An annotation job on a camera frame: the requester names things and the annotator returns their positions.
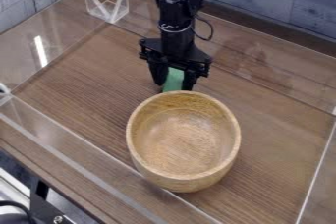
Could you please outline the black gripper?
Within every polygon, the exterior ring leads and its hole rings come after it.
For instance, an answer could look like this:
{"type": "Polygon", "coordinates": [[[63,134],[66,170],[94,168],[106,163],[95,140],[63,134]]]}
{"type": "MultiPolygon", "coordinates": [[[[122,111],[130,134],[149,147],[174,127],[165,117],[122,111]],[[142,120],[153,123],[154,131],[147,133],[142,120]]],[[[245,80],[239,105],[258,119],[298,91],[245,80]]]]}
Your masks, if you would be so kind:
{"type": "Polygon", "coordinates": [[[139,45],[141,58],[149,63],[158,85],[165,85],[170,67],[183,71],[195,69],[185,72],[183,90],[193,90],[199,76],[210,75],[213,58],[198,47],[193,28],[182,32],[163,31],[159,38],[145,38],[139,45]]]}

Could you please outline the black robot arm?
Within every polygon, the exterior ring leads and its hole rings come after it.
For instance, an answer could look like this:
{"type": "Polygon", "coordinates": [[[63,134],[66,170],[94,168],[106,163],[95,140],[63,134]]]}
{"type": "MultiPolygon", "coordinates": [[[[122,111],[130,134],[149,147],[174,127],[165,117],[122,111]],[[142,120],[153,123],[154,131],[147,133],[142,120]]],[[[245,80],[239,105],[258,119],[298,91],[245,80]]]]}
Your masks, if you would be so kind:
{"type": "Polygon", "coordinates": [[[159,38],[139,41],[139,57],[147,61],[154,82],[166,85],[170,70],[183,72],[182,90],[193,90],[199,77],[209,77],[213,57],[195,38],[211,41],[214,26],[199,15],[205,0],[155,0],[159,9],[159,38]]]}

